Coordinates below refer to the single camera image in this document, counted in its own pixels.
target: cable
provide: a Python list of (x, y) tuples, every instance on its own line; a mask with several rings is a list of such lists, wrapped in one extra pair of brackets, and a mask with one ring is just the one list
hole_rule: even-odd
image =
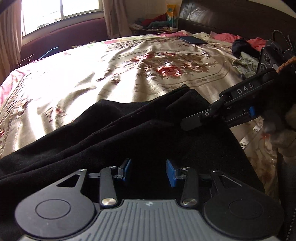
[(296, 54), (295, 54), (295, 49), (294, 49), (294, 47), (293, 47), (293, 45), (292, 45), (292, 42), (291, 42), (291, 40), (290, 40), (290, 37), (289, 37), (289, 35), (288, 35), (288, 38), (286, 38), (285, 36), (284, 36), (284, 34), (281, 32), (281, 31), (279, 31), (279, 30), (274, 30), (273, 32), (272, 32), (272, 41), (273, 42), (275, 42), (275, 34), (276, 33), (280, 33), (282, 36), (283, 36), (283, 38), (286, 40), (286, 42), (287, 42), (287, 44), (288, 44), (288, 46), (289, 46), (289, 49), (292, 51), (292, 54), (295, 56)]

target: maroon headboard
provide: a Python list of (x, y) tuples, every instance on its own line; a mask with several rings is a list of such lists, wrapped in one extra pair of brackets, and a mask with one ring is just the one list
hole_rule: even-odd
[[(231, 33), (248, 39), (271, 39), (278, 29), (296, 40), (296, 19), (274, 8), (247, 0), (183, 0), (179, 30)], [(281, 36), (276, 35), (280, 44)]]
[(21, 60), (32, 54), (40, 58), (52, 48), (60, 52), (71, 49), (73, 45), (84, 45), (94, 40), (108, 40), (105, 18), (97, 18), (55, 30), (22, 46)]

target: smartphone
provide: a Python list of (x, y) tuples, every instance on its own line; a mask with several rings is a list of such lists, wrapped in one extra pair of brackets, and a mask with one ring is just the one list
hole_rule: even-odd
[(179, 38), (186, 41), (187, 43), (190, 43), (190, 44), (196, 44), (196, 45), (207, 44), (206, 41), (203, 41), (203, 40), (198, 39), (193, 36), (183, 36), (183, 37), (179, 37)]

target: gray ribbed plate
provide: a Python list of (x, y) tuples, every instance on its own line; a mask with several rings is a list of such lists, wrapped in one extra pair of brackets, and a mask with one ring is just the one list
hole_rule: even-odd
[(234, 241), (209, 227), (198, 211), (182, 208), (175, 200), (125, 200), (120, 207), (102, 210), (88, 230), (67, 240)]

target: brown leather headboard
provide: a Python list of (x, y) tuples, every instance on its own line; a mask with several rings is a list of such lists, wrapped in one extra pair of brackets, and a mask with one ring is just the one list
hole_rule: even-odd
[[(179, 30), (191, 33), (231, 33), (271, 39), (278, 29), (296, 40), (296, 19), (274, 8), (247, 0), (183, 0)], [(281, 44), (283, 38), (276, 35)]]

